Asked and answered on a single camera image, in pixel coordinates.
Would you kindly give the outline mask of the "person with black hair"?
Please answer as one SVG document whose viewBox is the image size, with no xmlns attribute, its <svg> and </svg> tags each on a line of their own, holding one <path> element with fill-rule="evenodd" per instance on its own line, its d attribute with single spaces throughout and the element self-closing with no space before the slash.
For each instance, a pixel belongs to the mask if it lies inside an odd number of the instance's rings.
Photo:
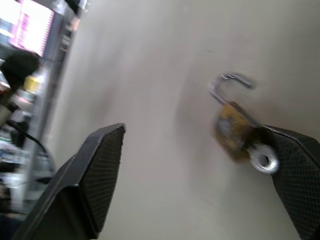
<svg viewBox="0 0 320 240">
<path fill-rule="evenodd" d="M 0 127 L 10 119 L 18 105 L 12 101 L 12 96 L 22 87 L 28 76 L 40 66 L 41 57 L 31 51 L 17 50 L 8 55 L 0 65 L 0 72 L 8 82 L 9 90 L 0 93 Z"/>
</svg>

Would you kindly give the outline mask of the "silver key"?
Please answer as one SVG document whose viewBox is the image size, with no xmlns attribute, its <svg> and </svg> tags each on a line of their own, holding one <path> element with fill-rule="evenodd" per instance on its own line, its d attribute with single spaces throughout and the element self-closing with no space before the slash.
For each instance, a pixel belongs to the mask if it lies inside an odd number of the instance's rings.
<svg viewBox="0 0 320 240">
<path fill-rule="evenodd" d="M 262 174 L 275 174 L 280 168 L 280 161 L 275 150 L 266 144 L 253 144 L 248 148 L 252 166 Z"/>
</svg>

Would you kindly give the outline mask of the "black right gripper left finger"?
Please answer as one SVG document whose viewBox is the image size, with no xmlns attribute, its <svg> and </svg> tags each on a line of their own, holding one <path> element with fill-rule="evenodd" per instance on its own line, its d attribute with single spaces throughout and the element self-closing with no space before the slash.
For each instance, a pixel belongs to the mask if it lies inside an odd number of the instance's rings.
<svg viewBox="0 0 320 240">
<path fill-rule="evenodd" d="M 115 192 L 126 126 L 87 136 L 53 176 L 11 240 L 96 240 Z"/>
</svg>

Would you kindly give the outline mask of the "bright pink-white screen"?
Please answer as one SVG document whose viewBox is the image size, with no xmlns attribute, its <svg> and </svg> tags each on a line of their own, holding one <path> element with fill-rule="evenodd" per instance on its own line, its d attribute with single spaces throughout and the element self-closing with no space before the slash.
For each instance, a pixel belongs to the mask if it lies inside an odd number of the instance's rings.
<svg viewBox="0 0 320 240">
<path fill-rule="evenodd" d="M 12 27 L 9 44 L 42 56 L 53 20 L 54 12 L 33 1 L 19 0 L 17 24 Z"/>
</svg>

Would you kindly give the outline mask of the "yellow container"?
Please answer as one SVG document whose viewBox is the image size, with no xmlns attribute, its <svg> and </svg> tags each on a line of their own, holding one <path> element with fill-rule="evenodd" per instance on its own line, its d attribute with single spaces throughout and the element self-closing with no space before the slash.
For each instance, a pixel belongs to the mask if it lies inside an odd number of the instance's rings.
<svg viewBox="0 0 320 240">
<path fill-rule="evenodd" d="M 31 93 L 36 93 L 39 89 L 41 82 L 37 77 L 29 75 L 25 78 L 23 88 Z"/>
</svg>

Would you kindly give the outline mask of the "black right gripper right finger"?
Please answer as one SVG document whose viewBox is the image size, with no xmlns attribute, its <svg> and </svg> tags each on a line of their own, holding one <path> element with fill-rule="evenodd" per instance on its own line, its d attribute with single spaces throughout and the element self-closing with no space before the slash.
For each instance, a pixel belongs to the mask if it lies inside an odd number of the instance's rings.
<svg viewBox="0 0 320 240">
<path fill-rule="evenodd" d="M 274 188 L 300 239 L 320 240 L 320 142 L 270 125 L 263 133 L 279 159 Z"/>
</svg>

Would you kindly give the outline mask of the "brass padlock with steel shackle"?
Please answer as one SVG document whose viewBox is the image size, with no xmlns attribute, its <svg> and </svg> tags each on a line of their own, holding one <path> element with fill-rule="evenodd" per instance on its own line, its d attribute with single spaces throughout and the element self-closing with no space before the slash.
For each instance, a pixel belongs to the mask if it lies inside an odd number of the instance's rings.
<svg viewBox="0 0 320 240">
<path fill-rule="evenodd" d="M 214 127 L 215 138 L 234 162 L 243 163 L 249 160 L 248 147 L 260 124 L 239 104 L 221 94 L 222 85 L 228 81 L 235 81 L 250 90 L 255 84 L 241 75 L 228 73 L 220 75 L 208 87 L 211 96 L 222 105 Z"/>
</svg>

